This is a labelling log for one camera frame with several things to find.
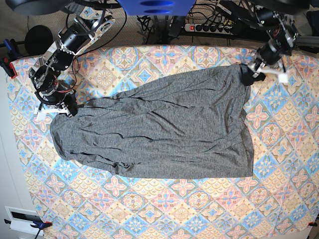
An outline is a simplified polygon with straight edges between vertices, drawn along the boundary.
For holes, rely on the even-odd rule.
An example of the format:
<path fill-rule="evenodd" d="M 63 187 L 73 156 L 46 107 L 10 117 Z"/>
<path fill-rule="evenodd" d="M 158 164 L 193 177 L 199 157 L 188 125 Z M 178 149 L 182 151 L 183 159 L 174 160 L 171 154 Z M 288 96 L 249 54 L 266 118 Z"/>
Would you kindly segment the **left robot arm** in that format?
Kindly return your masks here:
<path fill-rule="evenodd" d="M 255 11 L 255 28 L 266 30 L 268 42 L 253 54 L 247 65 L 241 65 L 241 82 L 245 86 L 263 81 L 266 74 L 277 76 L 280 83 L 288 82 L 288 69 L 283 62 L 284 56 L 290 56 L 298 36 L 293 21 L 284 14 L 261 8 Z"/>

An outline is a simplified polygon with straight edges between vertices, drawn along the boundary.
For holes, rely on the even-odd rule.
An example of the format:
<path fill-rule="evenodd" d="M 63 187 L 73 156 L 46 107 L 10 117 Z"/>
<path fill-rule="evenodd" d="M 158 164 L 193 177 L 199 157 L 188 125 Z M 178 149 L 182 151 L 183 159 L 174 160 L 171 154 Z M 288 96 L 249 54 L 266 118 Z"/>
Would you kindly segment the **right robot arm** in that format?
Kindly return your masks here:
<path fill-rule="evenodd" d="M 29 70 L 29 78 L 40 100 L 39 107 L 34 111 L 38 120 L 51 113 L 68 117 L 78 113 L 75 84 L 59 81 L 58 76 L 73 67 L 76 58 L 99 40 L 114 23 L 110 10 L 85 7 L 74 17 L 71 25 L 65 25 L 58 33 L 58 39 L 47 51 L 37 58 Z"/>

